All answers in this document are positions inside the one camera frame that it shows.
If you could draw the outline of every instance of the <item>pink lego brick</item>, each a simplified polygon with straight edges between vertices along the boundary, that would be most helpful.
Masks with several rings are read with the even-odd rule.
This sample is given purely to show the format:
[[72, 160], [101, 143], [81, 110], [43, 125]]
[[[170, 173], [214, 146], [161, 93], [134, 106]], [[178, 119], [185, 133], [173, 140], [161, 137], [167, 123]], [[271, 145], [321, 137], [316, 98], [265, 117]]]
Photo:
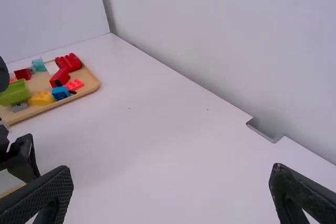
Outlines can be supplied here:
[[75, 91], [77, 89], [84, 87], [84, 83], [78, 79], [75, 79], [73, 81], [70, 81], [68, 84], [66, 84], [66, 87], [70, 91]]

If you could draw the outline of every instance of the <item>yellow lego brick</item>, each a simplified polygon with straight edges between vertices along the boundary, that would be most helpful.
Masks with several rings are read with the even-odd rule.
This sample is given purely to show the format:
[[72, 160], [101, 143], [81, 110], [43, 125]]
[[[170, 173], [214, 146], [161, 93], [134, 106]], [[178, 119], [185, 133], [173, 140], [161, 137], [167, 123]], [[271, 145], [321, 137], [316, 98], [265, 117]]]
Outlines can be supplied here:
[[29, 100], [28, 104], [30, 106], [44, 106], [55, 102], [55, 98], [51, 94], [51, 92], [46, 91], [38, 91], [34, 94]]

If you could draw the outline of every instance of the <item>white backdrop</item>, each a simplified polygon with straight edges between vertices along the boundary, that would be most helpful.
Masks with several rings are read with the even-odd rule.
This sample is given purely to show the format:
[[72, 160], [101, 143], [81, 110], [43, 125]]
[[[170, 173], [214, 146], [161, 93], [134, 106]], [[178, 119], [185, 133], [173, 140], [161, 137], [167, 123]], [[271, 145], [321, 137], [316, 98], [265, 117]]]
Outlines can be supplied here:
[[102, 0], [0, 0], [0, 56], [6, 62], [106, 33]]
[[117, 35], [336, 164], [334, 0], [110, 0]]

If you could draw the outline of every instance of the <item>white tabletop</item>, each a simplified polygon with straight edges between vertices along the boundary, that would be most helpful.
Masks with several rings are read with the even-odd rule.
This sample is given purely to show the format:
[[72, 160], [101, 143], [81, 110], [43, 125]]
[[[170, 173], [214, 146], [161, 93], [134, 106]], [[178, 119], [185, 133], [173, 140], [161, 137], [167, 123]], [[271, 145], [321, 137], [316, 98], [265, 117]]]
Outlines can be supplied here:
[[[70, 167], [65, 223], [278, 223], [276, 162], [336, 191], [334, 165], [286, 137], [270, 143], [245, 125], [250, 115], [115, 35], [40, 56], [69, 52], [102, 87], [10, 128], [11, 140], [33, 134], [41, 173]], [[20, 183], [0, 178], [1, 190]]]

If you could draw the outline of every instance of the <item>toy brick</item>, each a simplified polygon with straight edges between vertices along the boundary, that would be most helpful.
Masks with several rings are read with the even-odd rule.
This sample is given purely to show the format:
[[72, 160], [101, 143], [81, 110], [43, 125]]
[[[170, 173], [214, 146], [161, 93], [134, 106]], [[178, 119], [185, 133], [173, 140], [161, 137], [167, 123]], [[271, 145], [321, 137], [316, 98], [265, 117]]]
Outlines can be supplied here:
[[45, 106], [53, 102], [55, 102], [54, 96], [46, 91], [38, 91], [28, 100], [30, 106]]
[[75, 91], [77, 89], [84, 87], [84, 83], [80, 81], [79, 79], [75, 79], [73, 81], [70, 81], [68, 84], [66, 84], [66, 87], [70, 91]]
[[67, 84], [69, 80], [70, 75], [68, 69], [61, 68], [56, 72], [56, 74], [54, 74], [54, 76], [49, 80], [49, 82], [53, 88], [56, 88]]
[[33, 67], [37, 72], [47, 71], [46, 66], [41, 58], [32, 61]]
[[65, 87], [65, 86], [56, 87], [56, 88], [53, 88], [52, 90], [53, 91], [51, 93], [53, 94], [56, 101], [59, 101], [59, 100], [62, 100], [66, 97], [71, 96], [68, 88]]
[[57, 57], [55, 62], [59, 68], [67, 68], [69, 72], [74, 72], [82, 67], [82, 62], [74, 53]]
[[28, 108], [28, 104], [26, 102], [19, 103], [17, 105], [12, 106], [12, 111], [13, 112], [18, 112], [21, 110], [25, 110]]
[[31, 79], [31, 71], [28, 68], [20, 69], [14, 71], [15, 77], [17, 80], [19, 79], [25, 79], [25, 80], [30, 80]]
[[8, 88], [0, 93], [0, 105], [10, 106], [25, 102], [30, 98], [27, 81], [20, 79], [13, 81], [8, 85]]

